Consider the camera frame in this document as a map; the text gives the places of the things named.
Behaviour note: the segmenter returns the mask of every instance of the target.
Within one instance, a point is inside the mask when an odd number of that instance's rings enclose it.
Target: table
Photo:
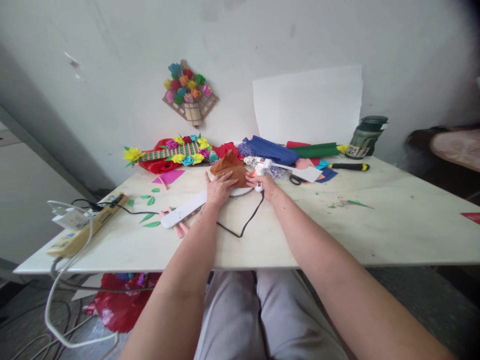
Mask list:
[[[479,213],[480,206],[375,157],[358,161],[340,155],[327,160],[331,163],[365,162],[371,165],[371,169],[365,172],[340,169],[338,175],[326,183],[295,186],[288,180],[279,180],[278,184],[364,266],[480,263],[480,225],[461,215]],[[156,175],[138,169],[115,192],[122,191],[133,199],[134,211],[158,212],[168,206],[178,207],[205,190],[204,171],[208,169],[185,169],[186,172],[169,185],[169,190],[152,183]],[[160,188],[160,193],[152,193],[153,188]],[[155,196],[155,203],[147,206],[148,200],[139,198],[141,195]],[[340,197],[372,208],[339,207]],[[260,200],[261,195],[255,191],[230,198],[220,211],[219,222],[239,234]],[[119,209],[68,271],[163,271],[182,240],[172,229],[161,225],[142,227],[139,222],[143,217]],[[187,224],[190,226],[192,221],[189,219]],[[47,274],[53,258],[45,252],[63,234],[43,246],[14,273]],[[274,210],[266,200],[242,238],[236,238],[220,227],[217,227],[217,238],[215,269],[298,266]]]

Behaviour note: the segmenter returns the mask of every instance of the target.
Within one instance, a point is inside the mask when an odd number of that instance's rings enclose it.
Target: right hand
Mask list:
[[[275,180],[269,175],[252,177],[255,171],[247,172],[245,175],[246,185],[250,188],[255,188],[257,183],[260,182],[263,185],[265,191],[265,199],[270,201],[276,194],[282,191],[280,186],[277,185]]]

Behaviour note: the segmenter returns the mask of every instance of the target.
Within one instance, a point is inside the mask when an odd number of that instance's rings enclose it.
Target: thermos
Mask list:
[[[387,128],[389,120],[385,116],[365,116],[360,120],[351,138],[345,156],[350,159],[363,159],[371,156],[375,150],[375,143]]]

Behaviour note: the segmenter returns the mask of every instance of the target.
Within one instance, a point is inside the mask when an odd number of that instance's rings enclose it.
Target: purple paper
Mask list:
[[[161,181],[163,181],[166,185],[169,185],[173,183],[175,180],[177,180],[180,177],[180,175],[182,175],[184,172],[185,170],[167,171],[166,173],[161,174],[159,177],[153,180],[152,183],[161,184],[162,183]]]

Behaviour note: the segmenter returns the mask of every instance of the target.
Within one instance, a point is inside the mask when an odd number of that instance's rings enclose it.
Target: white paper sheet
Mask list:
[[[359,124],[362,67],[335,67],[258,79],[253,102],[260,136],[287,141],[348,144]]]

